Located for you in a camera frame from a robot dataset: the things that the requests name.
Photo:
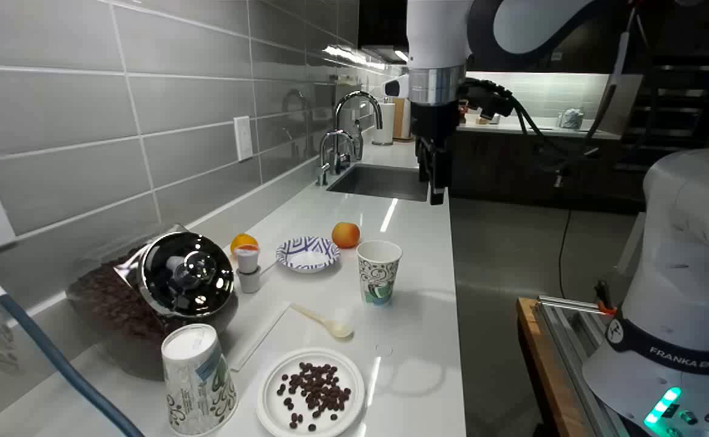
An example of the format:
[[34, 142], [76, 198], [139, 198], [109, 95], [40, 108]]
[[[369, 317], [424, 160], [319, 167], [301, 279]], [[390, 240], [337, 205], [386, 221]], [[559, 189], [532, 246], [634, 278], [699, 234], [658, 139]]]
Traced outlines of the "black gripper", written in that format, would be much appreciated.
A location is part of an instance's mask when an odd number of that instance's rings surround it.
[[424, 108], [410, 105], [410, 130], [416, 135], [416, 155], [421, 163], [421, 181], [431, 184], [431, 205], [445, 203], [445, 189], [434, 184], [452, 182], [452, 152], [449, 139], [458, 127], [458, 108]]

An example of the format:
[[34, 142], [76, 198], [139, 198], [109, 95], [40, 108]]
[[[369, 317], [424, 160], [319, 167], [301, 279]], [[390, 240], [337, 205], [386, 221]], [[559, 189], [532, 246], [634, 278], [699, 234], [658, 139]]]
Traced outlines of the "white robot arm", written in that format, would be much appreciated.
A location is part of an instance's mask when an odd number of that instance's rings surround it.
[[534, 54], [559, 36], [592, 0], [496, 0], [489, 21], [471, 21], [474, 0], [409, 0], [409, 99], [421, 181], [433, 205], [452, 182], [449, 139], [457, 135], [458, 91], [471, 59], [468, 27], [484, 27], [497, 50]]

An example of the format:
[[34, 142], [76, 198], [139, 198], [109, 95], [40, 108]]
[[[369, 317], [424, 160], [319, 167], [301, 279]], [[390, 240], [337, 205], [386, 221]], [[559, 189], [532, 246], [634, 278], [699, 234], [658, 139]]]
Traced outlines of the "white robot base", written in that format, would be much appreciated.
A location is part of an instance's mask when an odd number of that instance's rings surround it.
[[643, 195], [638, 267], [583, 379], [654, 437], [709, 437], [709, 148], [654, 163]]

